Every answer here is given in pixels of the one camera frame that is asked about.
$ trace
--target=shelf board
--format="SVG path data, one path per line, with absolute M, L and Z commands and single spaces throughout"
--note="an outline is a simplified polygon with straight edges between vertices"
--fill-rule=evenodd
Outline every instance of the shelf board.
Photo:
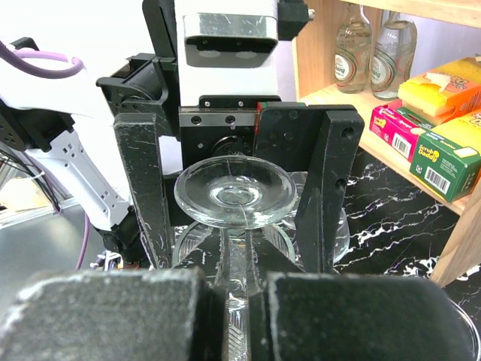
M 362 133 L 360 146 L 378 158 L 381 162 L 385 163 L 388 167 L 398 173 L 400 176 L 406 178 L 409 182 L 425 191 L 431 197 L 436 199 L 439 203 L 442 203 L 448 207 L 451 211 L 461 215 L 469 196 L 461 198 L 453 203 L 448 203 L 438 195 L 433 193 L 429 188 L 422 184 L 416 177 L 409 172 L 410 164 L 400 153 L 391 148 L 383 139 L 369 130 L 369 122 L 371 120 L 371 113 L 373 108 L 377 105 L 381 105 L 384 102 L 374 98 L 371 92 L 365 90 L 359 94 L 344 94 L 337 90 L 336 85 L 328 86 L 320 90 L 319 92 L 310 94 L 301 99 L 301 102 L 305 102 L 309 105 L 314 104 L 351 104 L 354 105 L 358 113 L 366 122 L 366 127 Z
M 481 28 L 480 0 L 341 0 Z

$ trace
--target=clear glass bottle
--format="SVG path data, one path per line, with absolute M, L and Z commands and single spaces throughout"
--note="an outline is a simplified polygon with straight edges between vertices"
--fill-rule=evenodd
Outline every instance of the clear glass bottle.
M 409 15 L 391 11 L 377 38 L 371 70 L 376 98 L 398 97 L 399 86 L 409 79 L 418 31 Z
M 348 5 L 347 18 L 337 33 L 336 84 L 342 93 L 359 93 L 369 78 L 372 28 L 362 12 L 362 5 Z

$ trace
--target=wine glass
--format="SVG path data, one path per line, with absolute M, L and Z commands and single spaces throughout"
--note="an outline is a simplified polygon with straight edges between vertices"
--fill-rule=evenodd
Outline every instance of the wine glass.
M 306 171 L 294 171 L 289 173 L 292 181 L 295 183 L 298 195 L 295 200 L 294 207 L 282 220 L 284 226 L 289 229 L 295 230 L 295 215 L 298 211 L 299 202 L 301 201 L 302 192 L 304 191 L 304 185 L 306 184 L 307 172 Z M 347 223 L 347 216 L 344 208 L 340 210 L 339 221 L 337 223 L 337 234 L 334 241 L 334 263 L 339 262 L 349 251 L 349 224 Z
M 175 183 L 178 205 L 194 220 L 180 236 L 174 263 L 211 239 L 215 228 L 229 238 L 228 358 L 248 360 L 246 230 L 252 240 L 271 242 L 295 261 L 289 236 L 276 224 L 292 209 L 297 190 L 277 165 L 249 156 L 218 156 L 182 172 Z

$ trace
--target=gray table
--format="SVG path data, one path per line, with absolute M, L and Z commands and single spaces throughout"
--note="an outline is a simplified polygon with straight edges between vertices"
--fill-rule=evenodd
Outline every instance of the gray table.
M 82 237 L 79 205 L 0 229 L 0 316 L 36 272 L 73 270 Z M 83 268 L 89 268 L 103 249 L 101 237 L 91 228 Z

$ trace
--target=screw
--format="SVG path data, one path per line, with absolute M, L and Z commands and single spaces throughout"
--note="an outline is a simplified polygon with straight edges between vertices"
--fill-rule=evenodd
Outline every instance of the screw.
M 192 117 L 192 119 L 191 119 L 192 124 L 200 124 L 201 121 L 202 121 L 202 119 L 198 115 Z
M 270 132 L 269 133 L 269 140 L 270 141 L 275 141 L 277 139 L 277 137 L 278 137 L 277 132 Z
M 293 120 L 294 120 L 294 119 L 297 119 L 298 115 L 299 115 L 299 114 L 298 114 L 298 111 L 290 111 L 290 112 L 289 112 L 289 118 L 291 118 L 291 119 L 293 119 Z

